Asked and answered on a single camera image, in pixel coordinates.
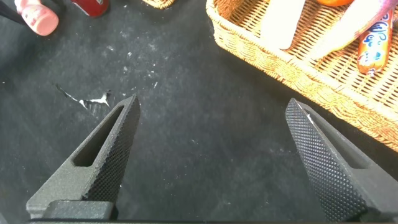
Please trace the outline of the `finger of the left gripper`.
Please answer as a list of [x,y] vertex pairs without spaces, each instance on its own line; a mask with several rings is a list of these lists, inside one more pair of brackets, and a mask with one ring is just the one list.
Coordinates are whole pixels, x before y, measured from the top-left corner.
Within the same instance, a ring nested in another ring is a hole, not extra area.
[[25,21],[23,20],[22,16],[19,15],[15,10],[11,9],[2,0],[0,0],[0,15],[18,24],[25,25]]

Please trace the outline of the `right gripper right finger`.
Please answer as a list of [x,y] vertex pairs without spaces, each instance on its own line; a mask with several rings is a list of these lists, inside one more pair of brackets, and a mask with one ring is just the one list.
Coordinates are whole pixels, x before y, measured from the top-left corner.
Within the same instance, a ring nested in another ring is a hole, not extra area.
[[396,222],[397,181],[323,119],[292,98],[285,119],[329,222]]

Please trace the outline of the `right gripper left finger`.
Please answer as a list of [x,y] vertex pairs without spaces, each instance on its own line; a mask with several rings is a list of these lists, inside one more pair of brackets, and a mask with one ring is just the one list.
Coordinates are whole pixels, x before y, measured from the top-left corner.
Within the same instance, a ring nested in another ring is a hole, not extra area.
[[111,219],[140,115],[136,95],[120,101],[27,201],[31,219]]

